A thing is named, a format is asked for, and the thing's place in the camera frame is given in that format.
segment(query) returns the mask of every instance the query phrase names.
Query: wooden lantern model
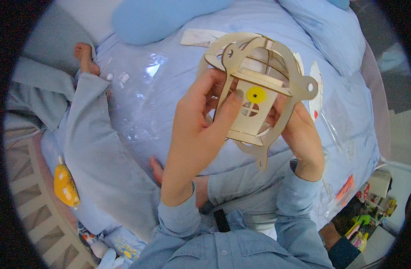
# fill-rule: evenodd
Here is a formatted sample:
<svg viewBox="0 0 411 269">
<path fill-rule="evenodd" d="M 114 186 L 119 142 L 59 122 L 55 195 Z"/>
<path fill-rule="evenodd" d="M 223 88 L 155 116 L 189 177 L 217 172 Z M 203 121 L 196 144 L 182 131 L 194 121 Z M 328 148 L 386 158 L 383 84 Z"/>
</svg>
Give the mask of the wooden lantern model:
<svg viewBox="0 0 411 269">
<path fill-rule="evenodd" d="M 259 169 L 264 170 L 270 145 L 282 133 L 295 104 L 316 96 L 317 82 L 301 75 L 297 60 L 282 43 L 248 32 L 230 33 L 214 41 L 201 59 L 197 75 L 209 65 L 226 73 L 214 115 L 219 113 L 233 80 L 238 79 L 243 106 L 227 137 L 243 152 L 254 155 Z M 287 101 L 271 127 L 265 119 L 278 94 L 287 96 Z"/>
</svg>

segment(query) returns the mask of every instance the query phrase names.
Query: yellow plush toy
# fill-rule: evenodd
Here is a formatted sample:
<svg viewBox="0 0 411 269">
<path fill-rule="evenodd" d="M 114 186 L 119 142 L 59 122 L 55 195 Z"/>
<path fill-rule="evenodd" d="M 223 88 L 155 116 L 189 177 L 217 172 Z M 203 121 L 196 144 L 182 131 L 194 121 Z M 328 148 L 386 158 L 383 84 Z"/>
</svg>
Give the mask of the yellow plush toy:
<svg viewBox="0 0 411 269">
<path fill-rule="evenodd" d="M 54 170 L 54 192 L 61 201 L 74 209 L 77 209 L 80 204 L 80 197 L 75 188 L 73 177 L 68 167 L 63 164 L 61 156 L 59 156 L 59 164 Z"/>
</svg>

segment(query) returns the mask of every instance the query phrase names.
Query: fingernail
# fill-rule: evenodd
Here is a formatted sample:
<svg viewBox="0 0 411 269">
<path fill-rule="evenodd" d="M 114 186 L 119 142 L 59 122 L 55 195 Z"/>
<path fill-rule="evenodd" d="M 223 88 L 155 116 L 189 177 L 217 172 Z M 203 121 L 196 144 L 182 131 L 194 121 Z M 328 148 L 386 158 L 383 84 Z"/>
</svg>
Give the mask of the fingernail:
<svg viewBox="0 0 411 269">
<path fill-rule="evenodd" d="M 237 89 L 237 90 L 235 91 L 235 99 L 236 99 L 238 102 L 242 102 L 242 101 L 243 101 L 243 97 L 244 97 L 244 92 L 243 92 L 242 90 L 240 90 L 240 89 Z"/>
</svg>

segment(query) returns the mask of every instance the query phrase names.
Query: child's hand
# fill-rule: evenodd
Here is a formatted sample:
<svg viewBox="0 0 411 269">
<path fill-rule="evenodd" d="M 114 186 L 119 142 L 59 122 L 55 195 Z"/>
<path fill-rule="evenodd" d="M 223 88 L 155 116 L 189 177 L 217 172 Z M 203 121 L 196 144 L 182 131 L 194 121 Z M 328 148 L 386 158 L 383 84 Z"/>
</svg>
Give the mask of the child's hand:
<svg viewBox="0 0 411 269">
<path fill-rule="evenodd" d="M 283 94 L 277 96 L 266 120 L 271 126 L 276 124 L 286 100 L 287 97 Z M 298 159 L 295 174 L 308 181 L 321 179 L 325 167 L 322 143 L 303 103 L 299 102 L 295 105 L 294 112 L 282 132 L 282 137 Z"/>
<path fill-rule="evenodd" d="M 242 96 L 233 92 L 226 98 L 214 122 L 208 124 L 205 120 L 212 106 L 212 100 L 207 97 L 220 94 L 214 86 L 223 85 L 225 78 L 223 72 L 208 69 L 177 104 L 162 180 L 161 198 L 166 205 L 176 206 L 192 195 L 192 177 L 216 158 L 240 111 Z"/>
</svg>

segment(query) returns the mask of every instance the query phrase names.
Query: denim shirt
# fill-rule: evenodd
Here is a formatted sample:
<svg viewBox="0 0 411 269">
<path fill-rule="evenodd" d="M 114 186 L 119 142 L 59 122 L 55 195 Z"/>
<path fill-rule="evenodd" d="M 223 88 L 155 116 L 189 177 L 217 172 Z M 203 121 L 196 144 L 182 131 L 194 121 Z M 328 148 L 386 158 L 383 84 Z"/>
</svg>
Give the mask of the denim shirt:
<svg viewBox="0 0 411 269">
<path fill-rule="evenodd" d="M 161 201 L 160 225 L 129 268 L 333 268 L 309 215 L 321 182 L 302 180 L 289 168 L 279 184 L 277 241 L 248 229 L 239 210 L 227 216 L 230 232 L 210 232 L 195 206 L 194 185 L 178 206 Z"/>
</svg>

